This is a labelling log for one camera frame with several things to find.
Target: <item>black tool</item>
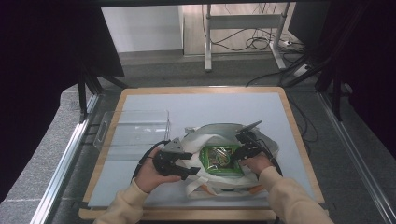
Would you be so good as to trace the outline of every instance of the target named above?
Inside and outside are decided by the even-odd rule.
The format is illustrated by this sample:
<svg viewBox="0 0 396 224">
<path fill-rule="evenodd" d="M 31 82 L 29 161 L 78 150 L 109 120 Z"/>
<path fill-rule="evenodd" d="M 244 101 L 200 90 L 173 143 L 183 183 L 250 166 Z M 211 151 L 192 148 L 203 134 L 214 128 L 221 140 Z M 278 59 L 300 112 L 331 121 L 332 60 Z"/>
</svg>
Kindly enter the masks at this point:
<svg viewBox="0 0 396 224">
<path fill-rule="evenodd" d="M 160 175 L 179 175 L 182 180 L 185 180 L 189 175 L 196 175 L 201 169 L 200 167 L 191 167 L 190 169 L 176 165 L 177 160 L 189 160 L 192 157 L 191 153 L 186 153 L 180 144 L 178 138 L 172 141 L 161 141 L 155 144 L 150 150 L 146 152 L 143 158 L 140 160 L 136 170 L 134 171 L 134 177 L 137 176 L 140 167 L 145 162 L 149 153 L 157 146 L 164 144 L 164 147 L 154 156 L 152 163 L 155 169 Z"/>
<path fill-rule="evenodd" d="M 182 180 L 185 180 L 189 175 L 196 175 L 201 168 L 191 167 L 190 169 L 187 169 L 176 165 L 175 162 L 177 160 L 189 160 L 191 159 L 191 156 L 191 153 L 178 154 L 174 152 L 160 151 L 155 155 L 152 162 L 160 175 L 179 175 Z"/>
<path fill-rule="evenodd" d="M 260 123 L 262 123 L 261 120 L 249 124 L 248 126 L 236 132 L 235 137 L 242 144 L 242 146 L 238 148 L 233 155 L 231 155 L 231 160 L 245 160 L 247 158 L 255 157 L 259 155 L 259 153 L 263 152 L 268 160 L 275 166 L 279 174 L 282 175 L 280 167 L 268 146 L 265 145 L 264 141 L 258 139 L 256 134 L 252 131 L 252 129 Z"/>
</svg>

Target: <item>black panel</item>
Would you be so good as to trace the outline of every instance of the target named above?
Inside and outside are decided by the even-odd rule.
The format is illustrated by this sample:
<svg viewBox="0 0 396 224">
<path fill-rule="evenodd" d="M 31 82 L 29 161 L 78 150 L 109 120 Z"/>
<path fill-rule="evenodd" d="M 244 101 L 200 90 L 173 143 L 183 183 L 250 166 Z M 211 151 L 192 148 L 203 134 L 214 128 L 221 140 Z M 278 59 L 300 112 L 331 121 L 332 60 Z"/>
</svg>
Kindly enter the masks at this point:
<svg viewBox="0 0 396 224">
<path fill-rule="evenodd" d="M 330 2 L 298 2 L 291 16 L 289 31 L 310 49 L 320 40 Z"/>
<path fill-rule="evenodd" d="M 50 126 L 61 93 L 78 83 L 81 62 L 96 76 L 93 68 L 123 73 L 99 7 L 0 3 L 0 30 L 3 201 Z"/>
<path fill-rule="evenodd" d="M 350 103 L 396 157 L 396 6 L 391 0 L 371 1 L 337 60 L 337 72 L 353 93 Z M 330 9 L 324 36 L 354 5 Z"/>
</svg>

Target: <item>wooden frame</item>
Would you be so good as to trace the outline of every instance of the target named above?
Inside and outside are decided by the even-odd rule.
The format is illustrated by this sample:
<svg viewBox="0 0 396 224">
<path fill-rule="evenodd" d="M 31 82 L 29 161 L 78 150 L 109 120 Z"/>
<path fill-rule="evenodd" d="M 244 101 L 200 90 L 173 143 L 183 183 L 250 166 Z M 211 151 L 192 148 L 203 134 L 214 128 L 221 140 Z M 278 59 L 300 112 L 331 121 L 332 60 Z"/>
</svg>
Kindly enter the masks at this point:
<svg viewBox="0 0 396 224">
<path fill-rule="evenodd" d="M 121 112 L 125 100 L 128 95 L 145 95 L 145 94 L 197 94 L 197 93 L 248 93 L 248 92 L 277 92 L 281 99 L 282 105 L 285 109 L 291 131 L 293 133 L 294 140 L 302 158 L 305 171 L 307 173 L 310 185 L 315 195 L 317 203 L 324 203 L 323 195 L 320 191 L 317 178 L 312 168 L 311 161 L 305 150 L 303 139 L 300 136 L 297 124 L 292 114 L 288 98 L 282 88 L 279 87 L 171 87 L 171 88 L 141 88 L 141 89 L 127 89 L 124 90 L 120 96 L 119 102 L 116 107 L 116 111 Z M 117 126 L 119 116 L 114 116 L 108 129 L 104 146 L 109 146 Z M 88 202 L 92 196 L 93 189 L 99 179 L 102 172 L 106 155 L 109 147 L 103 147 L 99 155 L 97 163 L 92 173 L 92 178 L 87 187 L 86 194 L 83 202 Z M 83 219 L 95 219 L 106 210 L 89 210 L 80 209 L 79 216 Z M 273 220 L 276 214 L 270 210 L 270 208 L 235 208 L 235 209 L 183 209 L 180 212 L 179 209 L 154 209 L 146 208 L 142 220 Z"/>
</svg>

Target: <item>metal rail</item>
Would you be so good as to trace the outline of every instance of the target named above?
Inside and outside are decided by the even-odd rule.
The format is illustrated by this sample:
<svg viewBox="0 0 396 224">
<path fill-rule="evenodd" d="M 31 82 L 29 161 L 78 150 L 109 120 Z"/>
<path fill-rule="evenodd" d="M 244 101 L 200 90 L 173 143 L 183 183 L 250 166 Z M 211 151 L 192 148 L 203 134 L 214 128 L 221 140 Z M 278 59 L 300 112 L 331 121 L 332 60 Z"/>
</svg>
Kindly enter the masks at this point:
<svg viewBox="0 0 396 224">
<path fill-rule="evenodd" d="M 353 143 L 351 137 L 349 136 L 347 129 L 345 128 L 342 121 L 338 121 L 337 117 L 332 112 L 332 103 L 329 98 L 323 93 L 318 93 L 318 98 L 322 102 L 324 108 L 326 109 L 327 115 L 332 122 L 336 132 L 338 133 L 341 141 L 343 142 L 346 152 L 349 155 L 349 158 L 352 160 L 355 165 L 356 170 L 361 176 L 361 180 L 364 186 L 367 188 L 370 196 L 373 198 L 373 201 L 381 214 L 382 218 L 384 218 L 385 223 L 392 224 L 396 223 L 396 216 L 392 209 L 392 206 L 385 195 L 384 191 L 378 185 L 375 180 L 375 177 L 370 172 L 369 167 L 364 162 L 364 159 L 361 157 L 358 149 Z"/>
<path fill-rule="evenodd" d="M 91 96 L 88 102 L 88 117 L 81 123 L 76 126 L 76 129 L 73 131 L 72 137 L 70 138 L 69 143 L 67 144 L 66 150 L 61 157 L 61 160 L 56 168 L 51 181 L 44 193 L 43 198 L 40 201 L 37 209 L 35 210 L 35 214 L 33 215 L 31 224 L 45 223 L 50 210 L 53 206 L 53 203 L 58 195 L 58 192 L 64 182 L 64 178 L 67 174 L 67 171 L 70 167 L 70 164 L 73 161 L 73 158 L 78 149 L 78 145 L 82 139 L 83 134 L 85 133 L 88 123 L 92 118 L 92 111 L 94 110 L 96 103 L 98 102 L 99 96 L 93 95 Z"/>
</svg>

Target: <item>hand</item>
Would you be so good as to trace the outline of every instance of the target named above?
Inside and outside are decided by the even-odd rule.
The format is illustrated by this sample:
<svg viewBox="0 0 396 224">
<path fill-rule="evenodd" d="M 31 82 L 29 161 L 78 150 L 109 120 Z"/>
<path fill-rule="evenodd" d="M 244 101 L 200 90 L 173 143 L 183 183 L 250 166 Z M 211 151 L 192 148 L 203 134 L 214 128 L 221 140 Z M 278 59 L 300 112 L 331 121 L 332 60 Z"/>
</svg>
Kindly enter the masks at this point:
<svg viewBox="0 0 396 224">
<path fill-rule="evenodd" d="M 260 153 L 252 158 L 241 160 L 239 163 L 244 166 L 247 165 L 247 167 L 256 175 L 259 175 L 265 168 L 273 166 L 264 153 Z"/>
<path fill-rule="evenodd" d="M 162 183 L 177 182 L 181 179 L 178 175 L 163 176 L 158 174 L 157 170 L 152 163 L 152 158 L 157 154 L 160 149 L 156 147 L 146 158 L 134 182 L 136 185 L 146 193 L 152 192 Z"/>
</svg>

